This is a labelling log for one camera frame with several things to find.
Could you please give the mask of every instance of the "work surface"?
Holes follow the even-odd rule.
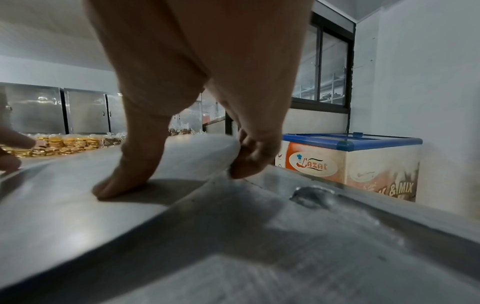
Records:
[[[233,181],[219,171],[237,144],[195,140],[173,143],[188,152],[166,152],[171,167],[115,201],[88,196],[90,171],[59,175],[77,184],[72,194],[34,199],[26,180],[57,176],[55,163],[2,181],[0,302],[480,302],[476,223],[276,167]],[[115,157],[85,169],[106,175]],[[174,166],[177,157],[197,170]]]

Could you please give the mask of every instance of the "lazat logo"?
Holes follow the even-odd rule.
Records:
[[[311,152],[294,153],[288,161],[294,169],[318,177],[334,175],[338,171],[334,161],[324,155]]]

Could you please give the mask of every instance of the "window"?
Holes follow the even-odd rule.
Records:
[[[293,97],[316,100],[318,85],[317,66],[317,37],[318,28],[310,26],[303,45],[300,66],[296,74]]]
[[[354,34],[313,14],[292,93],[297,109],[349,113]]]

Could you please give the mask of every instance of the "stainless steel cabinet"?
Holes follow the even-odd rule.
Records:
[[[65,134],[59,88],[16,84],[0,88],[2,123],[22,133]]]
[[[65,89],[65,105],[70,133],[110,131],[104,93]]]
[[[127,118],[125,116],[124,103],[122,95],[107,95],[108,115],[110,117],[110,130],[112,133],[120,133],[127,131]]]

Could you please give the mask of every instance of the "window pane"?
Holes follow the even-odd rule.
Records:
[[[300,66],[296,74],[293,97],[316,100],[317,88],[317,28],[310,26],[303,45]]]
[[[343,105],[347,74],[348,44],[323,34],[321,46],[320,101]]]

